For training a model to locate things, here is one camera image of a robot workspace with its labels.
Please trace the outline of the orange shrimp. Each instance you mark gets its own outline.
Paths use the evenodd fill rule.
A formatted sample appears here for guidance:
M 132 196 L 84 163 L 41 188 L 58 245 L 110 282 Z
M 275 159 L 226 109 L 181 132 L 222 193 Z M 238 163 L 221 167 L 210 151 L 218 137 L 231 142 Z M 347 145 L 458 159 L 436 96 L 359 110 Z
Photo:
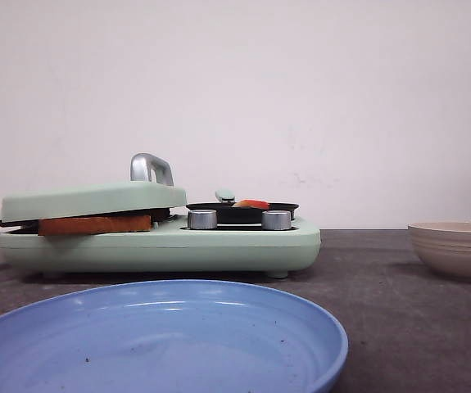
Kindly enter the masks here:
M 240 200 L 240 201 L 235 202 L 233 204 L 233 208 L 256 208 L 256 209 L 261 209 L 261 210 L 268 210 L 269 202 L 245 199 L 245 200 Z

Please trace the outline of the white bread slice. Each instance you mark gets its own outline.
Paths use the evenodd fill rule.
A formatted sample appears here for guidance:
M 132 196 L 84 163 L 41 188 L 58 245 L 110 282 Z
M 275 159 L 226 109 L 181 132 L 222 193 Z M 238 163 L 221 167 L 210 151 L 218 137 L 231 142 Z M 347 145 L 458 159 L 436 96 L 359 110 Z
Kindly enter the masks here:
M 41 219 L 38 222 L 39 236 L 131 233 L 151 229 L 150 215 L 73 217 Z
M 170 217 L 170 209 L 169 208 L 155 208 L 149 209 L 147 214 L 150 216 L 151 222 L 163 222 Z

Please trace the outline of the cream ribbed bowl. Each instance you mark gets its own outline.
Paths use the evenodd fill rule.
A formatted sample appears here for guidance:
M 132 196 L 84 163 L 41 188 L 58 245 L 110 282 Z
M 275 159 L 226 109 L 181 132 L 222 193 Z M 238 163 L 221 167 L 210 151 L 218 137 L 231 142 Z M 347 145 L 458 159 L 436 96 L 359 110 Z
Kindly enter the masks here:
M 471 280 L 471 223 L 427 222 L 408 226 L 415 254 L 432 271 Z

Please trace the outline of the mint green breakfast maker base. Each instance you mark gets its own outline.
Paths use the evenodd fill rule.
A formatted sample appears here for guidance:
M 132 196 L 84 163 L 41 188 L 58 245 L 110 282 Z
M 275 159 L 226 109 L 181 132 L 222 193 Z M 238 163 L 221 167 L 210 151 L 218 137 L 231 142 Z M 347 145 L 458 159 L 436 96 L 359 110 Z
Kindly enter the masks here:
M 40 273 L 255 271 L 284 277 L 311 266 L 319 229 L 301 217 L 289 230 L 258 225 L 188 229 L 178 215 L 149 232 L 43 237 L 19 229 L 0 234 L 6 262 Z

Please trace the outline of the black frying pan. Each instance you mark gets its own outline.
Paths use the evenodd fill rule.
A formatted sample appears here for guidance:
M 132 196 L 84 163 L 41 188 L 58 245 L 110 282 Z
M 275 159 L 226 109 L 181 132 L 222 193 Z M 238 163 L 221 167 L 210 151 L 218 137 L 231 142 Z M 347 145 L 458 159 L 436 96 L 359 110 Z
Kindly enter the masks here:
M 237 202 L 235 194 L 227 189 L 220 188 L 215 191 L 216 202 L 189 203 L 189 210 L 210 209 L 217 212 L 219 224 L 260 224 L 261 215 L 264 211 L 256 208 L 233 208 Z M 295 203 L 269 202 L 268 210 L 287 210 L 291 213 L 292 220 L 295 219 L 295 211 L 299 208 Z

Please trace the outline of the left silver knob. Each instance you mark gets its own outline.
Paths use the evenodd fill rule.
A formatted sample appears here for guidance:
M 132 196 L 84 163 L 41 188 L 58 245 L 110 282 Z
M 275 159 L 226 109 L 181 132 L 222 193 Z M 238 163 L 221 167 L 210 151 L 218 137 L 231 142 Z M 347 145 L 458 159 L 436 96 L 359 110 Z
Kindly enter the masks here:
M 210 209 L 190 210 L 188 212 L 188 228 L 192 230 L 216 229 L 217 212 Z

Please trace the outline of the silver knob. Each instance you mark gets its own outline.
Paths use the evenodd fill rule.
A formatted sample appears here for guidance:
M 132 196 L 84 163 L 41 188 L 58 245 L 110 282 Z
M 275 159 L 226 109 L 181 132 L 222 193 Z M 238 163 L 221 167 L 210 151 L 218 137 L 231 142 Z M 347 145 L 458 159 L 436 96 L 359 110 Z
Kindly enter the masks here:
M 188 212 L 188 228 L 192 230 L 216 229 L 217 212 L 210 209 L 190 210 Z
M 287 210 L 267 210 L 261 215 L 261 227 L 269 231 L 285 231 L 292 228 L 292 216 Z

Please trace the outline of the right silver knob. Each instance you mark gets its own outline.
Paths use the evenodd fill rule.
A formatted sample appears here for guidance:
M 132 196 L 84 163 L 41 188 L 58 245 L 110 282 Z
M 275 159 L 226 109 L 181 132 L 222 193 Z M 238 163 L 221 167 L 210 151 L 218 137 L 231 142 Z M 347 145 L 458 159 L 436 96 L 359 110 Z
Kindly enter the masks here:
M 287 210 L 267 210 L 261 215 L 261 227 L 269 231 L 285 231 L 292 228 L 292 216 Z

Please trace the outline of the blue plate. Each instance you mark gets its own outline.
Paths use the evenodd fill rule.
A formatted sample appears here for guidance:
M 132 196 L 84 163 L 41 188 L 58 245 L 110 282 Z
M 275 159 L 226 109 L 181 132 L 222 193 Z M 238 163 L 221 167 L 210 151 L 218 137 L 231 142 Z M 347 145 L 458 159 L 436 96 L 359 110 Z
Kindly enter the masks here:
M 327 392 L 348 350 L 332 314 L 285 291 L 136 282 L 0 316 L 0 392 Z

